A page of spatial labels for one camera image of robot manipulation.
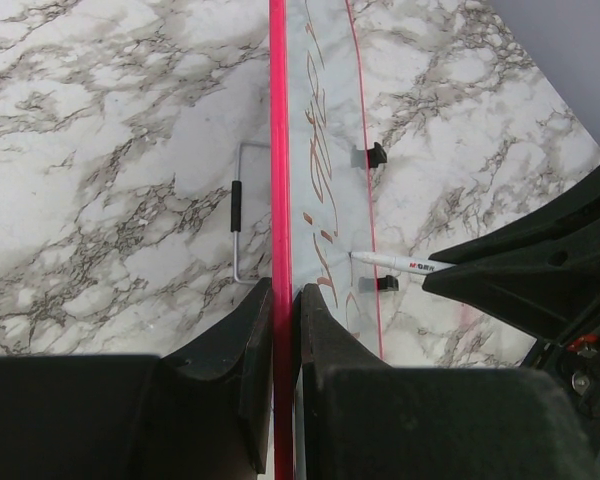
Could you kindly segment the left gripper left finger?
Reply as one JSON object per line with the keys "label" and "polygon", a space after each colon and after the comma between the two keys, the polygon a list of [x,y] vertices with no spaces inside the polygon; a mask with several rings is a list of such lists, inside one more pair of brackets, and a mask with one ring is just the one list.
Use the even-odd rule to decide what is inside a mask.
{"label": "left gripper left finger", "polygon": [[0,479],[254,479],[265,471],[272,288],[175,352],[0,357]]}

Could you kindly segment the white whiteboard marker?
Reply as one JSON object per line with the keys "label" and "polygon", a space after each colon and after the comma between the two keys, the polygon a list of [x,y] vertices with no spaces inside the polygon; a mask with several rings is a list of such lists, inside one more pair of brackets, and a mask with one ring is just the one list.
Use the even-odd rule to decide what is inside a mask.
{"label": "white whiteboard marker", "polygon": [[350,257],[352,260],[364,264],[422,276],[455,267],[455,264],[451,263],[406,256],[386,255],[377,252],[354,251],[350,253]]}

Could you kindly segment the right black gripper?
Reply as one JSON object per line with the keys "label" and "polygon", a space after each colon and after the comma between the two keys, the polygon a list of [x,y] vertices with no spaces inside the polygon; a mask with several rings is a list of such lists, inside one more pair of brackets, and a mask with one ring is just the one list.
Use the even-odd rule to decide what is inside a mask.
{"label": "right black gripper", "polygon": [[573,340],[538,340],[521,365],[555,380],[600,450],[600,165],[540,209],[431,258],[449,267],[424,291],[539,339]]}

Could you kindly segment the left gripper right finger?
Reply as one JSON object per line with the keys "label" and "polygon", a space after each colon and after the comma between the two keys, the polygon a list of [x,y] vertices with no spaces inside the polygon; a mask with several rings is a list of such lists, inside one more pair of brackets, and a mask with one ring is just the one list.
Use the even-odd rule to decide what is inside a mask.
{"label": "left gripper right finger", "polygon": [[564,392],[528,369],[398,368],[299,295],[299,479],[595,479]]}

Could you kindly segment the pink framed whiteboard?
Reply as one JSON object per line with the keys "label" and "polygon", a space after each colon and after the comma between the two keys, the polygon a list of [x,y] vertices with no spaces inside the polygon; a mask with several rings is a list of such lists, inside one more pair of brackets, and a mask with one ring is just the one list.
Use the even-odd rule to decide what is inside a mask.
{"label": "pink framed whiteboard", "polygon": [[361,59],[347,1],[269,5],[274,475],[295,475],[292,304],[314,284],[331,315],[383,351]]}

